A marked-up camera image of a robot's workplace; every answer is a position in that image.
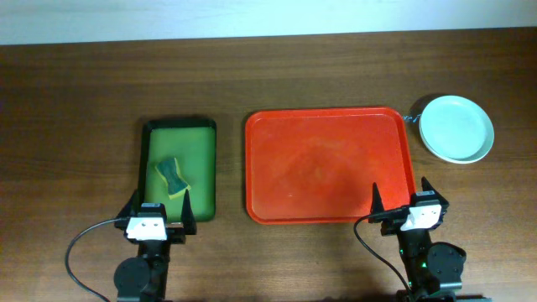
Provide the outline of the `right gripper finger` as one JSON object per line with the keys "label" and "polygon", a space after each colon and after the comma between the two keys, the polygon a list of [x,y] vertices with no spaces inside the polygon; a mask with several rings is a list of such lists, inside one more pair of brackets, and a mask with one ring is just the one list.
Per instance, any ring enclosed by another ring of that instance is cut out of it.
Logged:
{"label": "right gripper finger", "polygon": [[373,200],[370,208],[370,214],[380,214],[385,212],[382,202],[382,197],[380,195],[380,192],[378,190],[378,185],[376,182],[373,183]]}
{"label": "right gripper finger", "polygon": [[432,186],[432,184],[423,176],[421,178],[421,194],[422,195],[437,195],[438,191]]}

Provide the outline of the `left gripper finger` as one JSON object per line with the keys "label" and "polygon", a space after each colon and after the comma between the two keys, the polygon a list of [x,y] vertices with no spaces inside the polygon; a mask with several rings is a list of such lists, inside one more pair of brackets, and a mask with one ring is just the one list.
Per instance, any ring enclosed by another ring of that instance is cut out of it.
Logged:
{"label": "left gripper finger", "polygon": [[138,200],[138,190],[135,190],[129,198],[128,202],[125,204],[125,206],[118,212],[117,218],[126,218],[133,216],[136,213],[133,207],[138,202]]}
{"label": "left gripper finger", "polygon": [[191,208],[189,190],[186,190],[184,194],[180,219],[183,225],[183,230],[184,230],[185,235],[197,234],[196,219],[195,219],[193,210]]}

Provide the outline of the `yellow green sponge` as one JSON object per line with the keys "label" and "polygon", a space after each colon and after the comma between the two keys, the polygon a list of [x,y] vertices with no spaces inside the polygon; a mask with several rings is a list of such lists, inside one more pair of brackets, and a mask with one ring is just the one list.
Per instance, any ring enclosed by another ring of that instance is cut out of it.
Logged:
{"label": "yellow green sponge", "polygon": [[155,169],[163,180],[166,194],[171,200],[185,196],[190,185],[183,178],[177,158],[163,159],[155,165]]}

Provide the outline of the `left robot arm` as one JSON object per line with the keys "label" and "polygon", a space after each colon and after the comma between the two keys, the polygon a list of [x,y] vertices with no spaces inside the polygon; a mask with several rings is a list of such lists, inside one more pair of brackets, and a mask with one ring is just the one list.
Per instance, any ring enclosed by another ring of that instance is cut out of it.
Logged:
{"label": "left robot arm", "polygon": [[197,233],[190,192],[184,194],[178,223],[167,222],[165,205],[142,203],[135,209],[138,201],[138,192],[134,192],[114,223],[129,242],[138,246],[138,254],[122,261],[114,273],[117,301],[164,301],[170,249]]}

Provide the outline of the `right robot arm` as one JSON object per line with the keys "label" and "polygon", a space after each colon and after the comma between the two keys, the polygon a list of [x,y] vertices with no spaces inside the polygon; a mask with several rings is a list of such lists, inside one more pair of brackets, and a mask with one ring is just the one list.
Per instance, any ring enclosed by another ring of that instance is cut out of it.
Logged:
{"label": "right robot arm", "polygon": [[482,296],[461,297],[461,275],[466,252],[448,242],[432,242],[430,233],[438,228],[447,213],[449,202],[430,182],[421,180],[422,190],[410,197],[408,205],[392,210],[383,206],[377,185],[373,185],[373,202],[368,222],[381,225],[381,235],[396,236],[399,256],[406,277],[397,301],[485,301]]}

